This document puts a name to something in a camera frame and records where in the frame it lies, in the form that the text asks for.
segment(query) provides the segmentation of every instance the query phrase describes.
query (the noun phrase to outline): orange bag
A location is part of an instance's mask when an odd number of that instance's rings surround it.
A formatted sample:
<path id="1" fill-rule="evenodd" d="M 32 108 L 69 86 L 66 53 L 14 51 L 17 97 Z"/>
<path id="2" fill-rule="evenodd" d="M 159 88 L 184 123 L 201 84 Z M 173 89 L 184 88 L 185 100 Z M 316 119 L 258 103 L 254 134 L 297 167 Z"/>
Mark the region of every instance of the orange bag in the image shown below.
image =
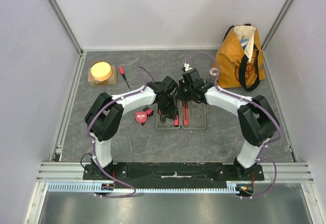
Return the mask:
<path id="1" fill-rule="evenodd" d="M 248 39 L 245 49 L 240 43 L 243 39 Z M 243 87 L 252 91 L 265 79 L 258 30 L 250 24 L 228 29 L 216 59 L 220 65 L 218 85 L 222 88 Z"/>

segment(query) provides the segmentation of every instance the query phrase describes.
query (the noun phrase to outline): black bag handle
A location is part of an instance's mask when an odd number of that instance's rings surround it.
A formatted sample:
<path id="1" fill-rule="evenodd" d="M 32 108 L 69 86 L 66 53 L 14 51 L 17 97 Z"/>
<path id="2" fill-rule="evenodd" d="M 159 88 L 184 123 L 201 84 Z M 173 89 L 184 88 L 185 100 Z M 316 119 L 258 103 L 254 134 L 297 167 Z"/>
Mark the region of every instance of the black bag handle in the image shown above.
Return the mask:
<path id="1" fill-rule="evenodd" d="M 254 49 L 257 50 L 256 58 L 255 58 L 255 61 L 254 61 L 254 66 L 255 66 L 255 71 L 256 71 L 256 74 L 257 74 L 257 78 L 256 78 L 255 82 L 248 88 L 247 88 L 247 84 L 246 84 L 246 69 L 247 69 L 247 61 L 248 61 L 247 55 L 244 55 L 242 57 L 241 64 L 240 64 L 240 67 L 239 67 L 239 82 L 240 82 L 241 86 L 248 92 L 255 90 L 258 87 L 258 85 L 260 84 L 259 68 L 258 68 L 259 50 L 258 50 L 256 44 L 254 44 Z"/>
<path id="2" fill-rule="evenodd" d="M 223 41 L 224 41 L 224 39 L 226 38 L 226 36 L 229 34 L 229 32 L 230 32 L 230 30 L 231 30 L 232 28 L 234 28 L 234 25 L 232 25 L 232 26 L 230 26 L 230 27 L 228 28 L 228 30 L 226 31 L 226 33 L 225 33 L 225 35 L 224 35 Z"/>

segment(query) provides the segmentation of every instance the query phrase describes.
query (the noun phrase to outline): white wall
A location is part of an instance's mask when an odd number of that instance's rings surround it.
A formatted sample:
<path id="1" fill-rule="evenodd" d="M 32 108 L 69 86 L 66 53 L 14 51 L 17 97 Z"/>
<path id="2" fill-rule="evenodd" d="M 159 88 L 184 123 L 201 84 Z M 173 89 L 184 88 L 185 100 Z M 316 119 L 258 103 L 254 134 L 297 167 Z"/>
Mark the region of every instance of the white wall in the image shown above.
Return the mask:
<path id="1" fill-rule="evenodd" d="M 326 0 L 295 0 L 265 52 L 295 153 L 326 207 Z"/>
<path id="2" fill-rule="evenodd" d="M 77 53 L 46 0 L 0 0 L 0 222 L 23 223 Z"/>
<path id="3" fill-rule="evenodd" d="M 285 0 L 57 0 L 82 48 L 216 48 L 232 24 L 267 35 Z"/>

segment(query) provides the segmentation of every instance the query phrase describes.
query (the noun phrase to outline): screwdriver handle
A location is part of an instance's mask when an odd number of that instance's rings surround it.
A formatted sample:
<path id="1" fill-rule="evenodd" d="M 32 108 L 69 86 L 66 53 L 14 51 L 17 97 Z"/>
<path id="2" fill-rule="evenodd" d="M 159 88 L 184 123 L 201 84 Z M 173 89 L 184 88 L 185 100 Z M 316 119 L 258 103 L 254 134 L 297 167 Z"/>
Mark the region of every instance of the screwdriver handle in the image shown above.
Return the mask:
<path id="1" fill-rule="evenodd" d="M 120 74 L 123 76 L 124 75 L 124 70 L 121 66 L 119 66 L 119 71 L 120 71 Z"/>

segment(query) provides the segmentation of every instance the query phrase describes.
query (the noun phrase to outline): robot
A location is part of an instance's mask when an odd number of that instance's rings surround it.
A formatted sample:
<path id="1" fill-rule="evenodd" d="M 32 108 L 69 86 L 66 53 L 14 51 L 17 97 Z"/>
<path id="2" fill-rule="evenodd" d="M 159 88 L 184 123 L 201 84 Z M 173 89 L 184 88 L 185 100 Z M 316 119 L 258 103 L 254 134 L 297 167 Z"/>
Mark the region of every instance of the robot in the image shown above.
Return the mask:
<path id="1" fill-rule="evenodd" d="M 238 116 L 244 144 L 241 152 L 234 159 L 232 167 L 239 179 L 250 175 L 257 166 L 256 158 L 261 148 L 277 129 L 266 113 L 248 101 L 253 101 L 264 108 L 279 125 L 266 98 L 261 95 L 252 98 L 223 92 L 216 84 L 205 83 L 199 72 L 186 64 L 182 77 L 179 84 L 167 76 L 162 81 L 148 82 L 141 88 L 125 94 L 110 96 L 107 93 L 101 93 L 85 117 L 96 151 L 96 155 L 93 155 L 94 162 L 110 171 L 110 166 L 113 165 L 111 140 L 125 113 L 141 106 L 157 104 L 163 116 L 176 118 L 178 109 L 173 92 L 177 90 L 177 99 L 181 101 L 193 100 L 197 103 L 217 106 Z"/>

